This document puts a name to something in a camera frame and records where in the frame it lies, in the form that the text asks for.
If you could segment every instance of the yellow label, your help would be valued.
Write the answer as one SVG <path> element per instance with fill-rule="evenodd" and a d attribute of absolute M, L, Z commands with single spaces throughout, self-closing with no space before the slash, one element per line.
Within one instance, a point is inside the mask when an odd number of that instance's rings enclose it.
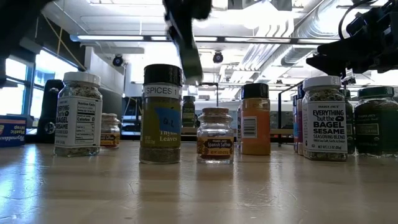
<path fill-rule="evenodd" d="M 227 156 L 234 153 L 234 137 L 199 137 L 197 153 L 208 156 Z"/>
<path fill-rule="evenodd" d="M 120 134 L 101 134 L 101 146 L 114 146 L 120 144 Z"/>

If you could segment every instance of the white lid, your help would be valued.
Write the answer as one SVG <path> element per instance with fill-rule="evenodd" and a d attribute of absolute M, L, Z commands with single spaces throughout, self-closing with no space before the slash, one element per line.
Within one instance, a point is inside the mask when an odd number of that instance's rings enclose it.
<path fill-rule="evenodd" d="M 340 77 L 327 75 L 321 77 L 313 77 L 304 80 L 303 82 L 303 90 L 308 91 L 312 87 L 317 86 L 325 86 L 330 88 L 340 88 L 341 87 L 341 79 Z"/>
<path fill-rule="evenodd" d="M 63 76 L 63 81 L 88 82 L 98 86 L 101 85 L 101 77 L 86 72 L 67 72 Z"/>

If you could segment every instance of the green jar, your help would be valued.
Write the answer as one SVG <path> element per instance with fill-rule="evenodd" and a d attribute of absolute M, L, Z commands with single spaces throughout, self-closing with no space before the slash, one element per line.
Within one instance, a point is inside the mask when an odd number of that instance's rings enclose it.
<path fill-rule="evenodd" d="M 180 161 L 182 71 L 174 65 L 145 67 L 139 159 L 147 164 Z"/>
<path fill-rule="evenodd" d="M 358 91 L 355 106 L 356 148 L 369 156 L 398 155 L 398 103 L 390 86 L 365 88 Z"/>
<path fill-rule="evenodd" d="M 195 127 L 195 97 L 184 96 L 182 105 L 182 126 L 184 128 Z"/>

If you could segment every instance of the camera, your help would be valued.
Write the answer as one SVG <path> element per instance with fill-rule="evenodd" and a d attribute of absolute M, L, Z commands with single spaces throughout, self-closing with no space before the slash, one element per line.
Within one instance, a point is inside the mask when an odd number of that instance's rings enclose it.
<path fill-rule="evenodd" d="M 214 54 L 214 57 L 213 57 L 213 62 L 214 63 L 221 63 L 221 62 L 223 62 L 223 60 L 224 60 L 224 57 L 223 57 L 223 54 L 221 52 L 216 52 Z"/>
<path fill-rule="evenodd" d="M 123 60 L 123 56 L 122 56 L 122 55 L 115 55 L 115 56 L 114 56 L 114 59 L 113 59 L 112 64 L 113 64 L 115 67 L 120 67 L 120 66 L 123 65 L 123 63 L 124 63 L 124 60 Z"/>

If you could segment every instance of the wooden table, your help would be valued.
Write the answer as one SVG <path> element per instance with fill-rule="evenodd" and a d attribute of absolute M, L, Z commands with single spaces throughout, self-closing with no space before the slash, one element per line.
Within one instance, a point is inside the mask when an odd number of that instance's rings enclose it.
<path fill-rule="evenodd" d="M 273 146 L 230 166 L 140 164 L 138 142 L 95 157 L 0 149 L 0 223 L 398 223 L 398 161 L 314 162 Z"/>

